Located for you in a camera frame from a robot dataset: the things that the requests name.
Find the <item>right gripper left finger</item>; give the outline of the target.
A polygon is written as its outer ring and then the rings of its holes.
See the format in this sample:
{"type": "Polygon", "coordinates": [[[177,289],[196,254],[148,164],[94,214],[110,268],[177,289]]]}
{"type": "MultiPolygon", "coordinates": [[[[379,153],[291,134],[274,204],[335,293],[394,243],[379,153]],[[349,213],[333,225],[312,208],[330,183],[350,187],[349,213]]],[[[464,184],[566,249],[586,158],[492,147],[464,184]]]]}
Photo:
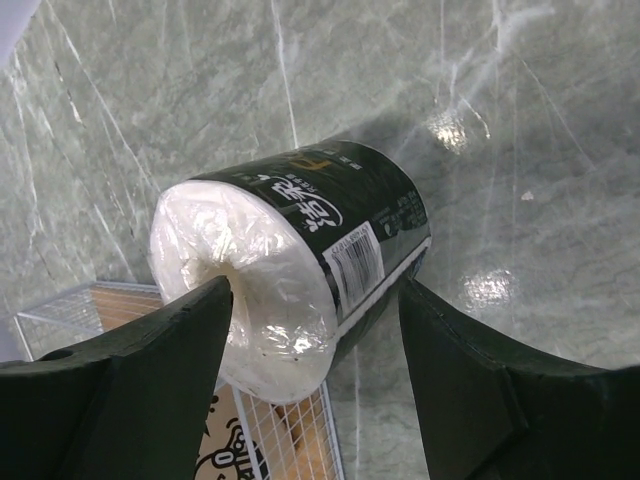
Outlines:
{"type": "Polygon", "coordinates": [[[191,479],[233,306],[217,277],[90,340],[1,366],[5,479],[191,479]]]}

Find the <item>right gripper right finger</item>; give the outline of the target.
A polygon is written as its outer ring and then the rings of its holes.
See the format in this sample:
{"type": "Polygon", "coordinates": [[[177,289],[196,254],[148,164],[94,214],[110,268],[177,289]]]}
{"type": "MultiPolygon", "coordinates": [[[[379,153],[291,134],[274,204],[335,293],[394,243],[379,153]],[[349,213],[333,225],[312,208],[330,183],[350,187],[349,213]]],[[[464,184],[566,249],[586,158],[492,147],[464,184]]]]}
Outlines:
{"type": "Polygon", "coordinates": [[[431,478],[638,477],[637,366],[537,350],[413,280],[398,307],[431,478]]]}

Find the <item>black paper towel roll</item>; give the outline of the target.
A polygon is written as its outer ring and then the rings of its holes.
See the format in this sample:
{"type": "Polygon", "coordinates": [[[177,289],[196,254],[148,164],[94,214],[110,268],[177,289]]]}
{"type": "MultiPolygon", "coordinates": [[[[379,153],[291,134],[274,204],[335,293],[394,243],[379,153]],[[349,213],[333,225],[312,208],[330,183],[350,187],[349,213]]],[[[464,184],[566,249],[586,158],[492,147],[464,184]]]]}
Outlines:
{"type": "Polygon", "coordinates": [[[399,163],[326,140],[166,189],[150,265],[168,302],[228,279],[221,376],[288,404],[310,396],[377,322],[431,240],[421,193],[399,163]]]}

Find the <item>brown paper roll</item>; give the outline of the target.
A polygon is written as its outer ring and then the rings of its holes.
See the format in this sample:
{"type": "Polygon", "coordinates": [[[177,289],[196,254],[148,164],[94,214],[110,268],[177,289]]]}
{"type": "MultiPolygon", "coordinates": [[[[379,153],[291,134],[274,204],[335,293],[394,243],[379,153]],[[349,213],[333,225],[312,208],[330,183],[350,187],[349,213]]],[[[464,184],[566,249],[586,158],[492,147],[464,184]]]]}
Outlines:
{"type": "Polygon", "coordinates": [[[292,440],[276,408],[226,384],[209,406],[197,479],[285,479],[292,440]]]}

